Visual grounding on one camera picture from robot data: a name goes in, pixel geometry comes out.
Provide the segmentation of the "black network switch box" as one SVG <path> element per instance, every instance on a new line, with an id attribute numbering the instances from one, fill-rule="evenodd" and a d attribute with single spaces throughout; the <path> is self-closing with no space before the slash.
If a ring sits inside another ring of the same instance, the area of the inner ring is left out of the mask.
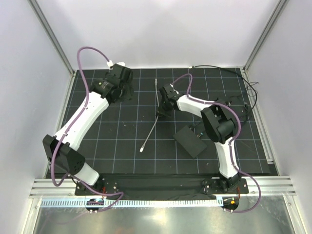
<path id="1" fill-rule="evenodd" d="M 191 158 L 198 157 L 207 148 L 207 145 L 188 126 L 180 129 L 173 138 Z"/>

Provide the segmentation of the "black ethernet cable silver plug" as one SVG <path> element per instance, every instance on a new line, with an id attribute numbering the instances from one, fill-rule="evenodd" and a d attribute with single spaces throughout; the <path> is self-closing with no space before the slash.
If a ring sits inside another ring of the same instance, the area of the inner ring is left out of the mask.
<path id="1" fill-rule="evenodd" d="M 234 69 L 232 71 L 229 68 L 222 68 L 222 67 L 214 66 L 214 65 L 193 65 L 193 66 L 189 66 L 188 68 L 189 69 L 195 69 L 195 68 L 216 68 L 216 69 L 219 69 L 220 71 L 225 71 L 225 72 L 237 75 L 239 78 L 241 78 L 247 84 L 245 93 L 247 93 L 248 91 L 252 91 L 253 92 L 253 97 L 255 98 L 255 100 L 254 100 L 253 105 L 251 106 L 251 110 L 253 110 L 255 108 L 257 100 L 258 100 L 258 91 L 254 88 L 253 85 L 251 85 L 250 82 L 248 82 L 241 74 L 239 74 L 236 71 L 236 69 Z"/>

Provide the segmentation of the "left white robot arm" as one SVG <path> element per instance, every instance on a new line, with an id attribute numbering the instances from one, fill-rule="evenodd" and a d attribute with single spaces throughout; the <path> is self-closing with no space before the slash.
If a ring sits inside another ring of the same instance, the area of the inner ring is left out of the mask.
<path id="1" fill-rule="evenodd" d="M 110 66 L 104 78 L 94 81 L 88 87 L 86 97 L 68 122 L 53 136 L 46 135 L 42 141 L 48 160 L 51 177 L 55 177 L 55 168 L 86 183 L 86 190 L 98 195 L 103 190 L 99 173 L 85 161 L 78 152 L 80 144 L 96 119 L 111 104 L 132 98 L 133 71 L 123 62 Z"/>

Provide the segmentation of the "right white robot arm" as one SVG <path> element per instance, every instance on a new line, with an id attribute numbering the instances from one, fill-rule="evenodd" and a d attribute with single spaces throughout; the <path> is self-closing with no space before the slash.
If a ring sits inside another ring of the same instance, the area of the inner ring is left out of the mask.
<path id="1" fill-rule="evenodd" d="M 159 91 L 159 115 L 168 116 L 175 110 L 191 113 L 202 119 L 207 136 L 217 150 L 220 190 L 231 193 L 241 179 L 234 149 L 234 140 L 241 131 L 237 114 L 222 101 L 207 101 L 180 93 L 172 84 L 162 86 Z"/>

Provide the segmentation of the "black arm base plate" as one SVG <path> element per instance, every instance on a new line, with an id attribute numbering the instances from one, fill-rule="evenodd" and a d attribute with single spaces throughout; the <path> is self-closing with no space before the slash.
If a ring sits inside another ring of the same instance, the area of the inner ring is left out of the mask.
<path id="1" fill-rule="evenodd" d="M 219 174 L 100 174 L 94 185 L 97 192 L 129 195 L 168 195 L 180 192 L 213 194 L 249 193 L 246 179 L 240 175 L 225 179 Z"/>

